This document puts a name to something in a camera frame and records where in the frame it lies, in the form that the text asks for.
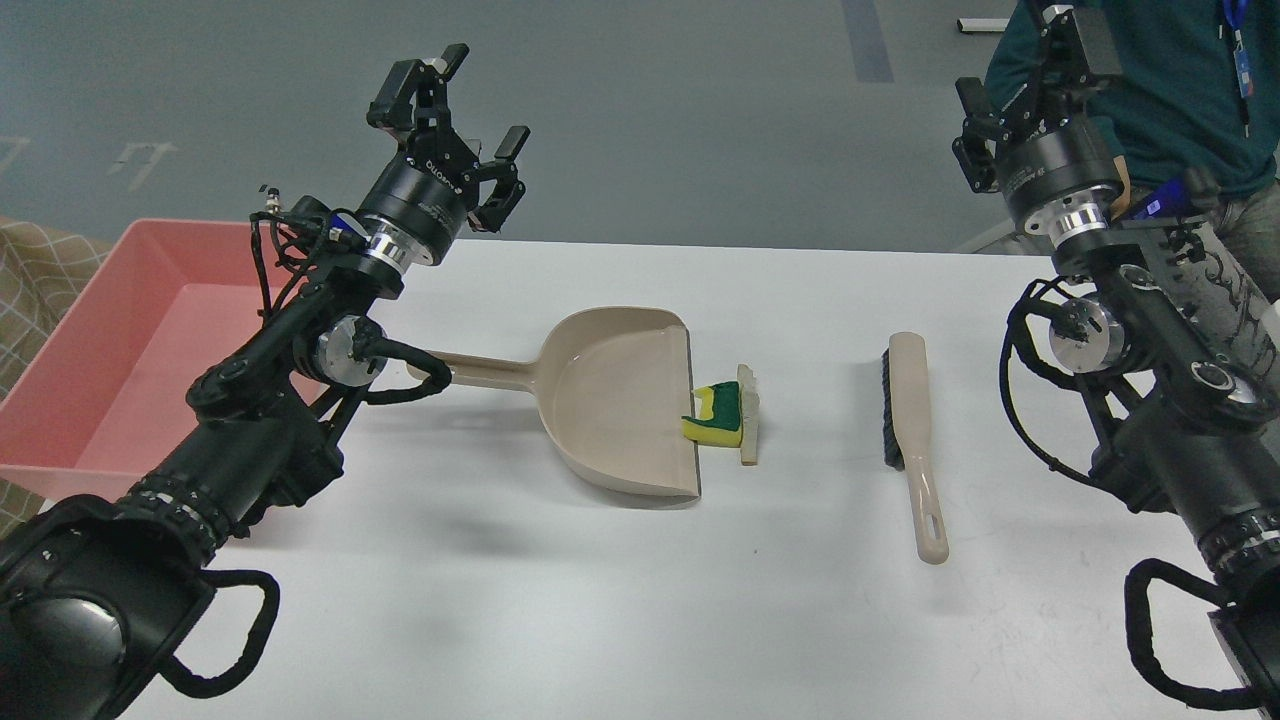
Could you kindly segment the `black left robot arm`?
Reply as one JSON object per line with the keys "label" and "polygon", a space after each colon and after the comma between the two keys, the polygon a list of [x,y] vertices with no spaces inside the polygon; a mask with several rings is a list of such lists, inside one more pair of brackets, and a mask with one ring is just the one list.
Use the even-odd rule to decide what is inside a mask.
{"label": "black left robot arm", "polygon": [[196,700],[257,667],[282,591],[269,573],[214,570],[275,506],[343,473],[364,406],[443,392],[451,370],[369,313],[463,229],[495,233],[525,193],[526,126],[490,161],[456,131],[448,86],[468,55],[394,63],[366,122],[396,155],[353,211],[305,196],[250,218],[260,328],[186,395],[196,424],[118,501],[77,495],[3,542],[3,716],[115,719],[155,679]]}

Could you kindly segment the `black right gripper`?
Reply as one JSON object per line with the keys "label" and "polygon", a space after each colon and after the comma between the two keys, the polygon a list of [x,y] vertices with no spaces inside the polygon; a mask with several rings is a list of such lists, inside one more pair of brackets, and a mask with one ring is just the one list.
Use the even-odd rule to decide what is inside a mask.
{"label": "black right gripper", "polygon": [[1070,117],[1016,127],[1000,117],[978,77],[955,88],[964,111],[952,142],[973,193],[997,193],[1015,233],[1059,246],[1103,231],[1123,182],[1088,101],[1123,77],[1105,13],[1073,3],[1025,3],[1037,32],[1033,67],[1020,91],[1024,117]]}

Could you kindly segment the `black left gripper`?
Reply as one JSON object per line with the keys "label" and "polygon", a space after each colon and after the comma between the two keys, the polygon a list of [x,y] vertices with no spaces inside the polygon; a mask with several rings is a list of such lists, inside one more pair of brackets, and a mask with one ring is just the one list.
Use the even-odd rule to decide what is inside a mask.
{"label": "black left gripper", "polygon": [[439,264],[463,228],[499,232],[526,192],[516,158],[530,128],[509,127],[484,163],[452,124],[448,83],[468,54],[452,44],[440,56],[393,63],[366,110],[366,124],[398,149],[358,217],[394,227],[425,265]]}

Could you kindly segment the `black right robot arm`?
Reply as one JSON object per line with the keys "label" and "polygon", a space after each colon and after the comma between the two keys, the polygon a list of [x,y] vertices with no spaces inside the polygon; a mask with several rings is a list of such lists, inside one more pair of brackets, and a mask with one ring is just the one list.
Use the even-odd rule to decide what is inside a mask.
{"label": "black right robot arm", "polygon": [[1097,448],[1053,471],[1179,516],[1210,570],[1157,559],[1124,582],[1139,675],[1193,708],[1277,716],[1277,347],[1265,295],[1206,237],[1254,105],[1274,1],[1021,1],[984,79],[956,83],[972,191],[1052,249],[1007,319],[1001,368],[1080,395]]}

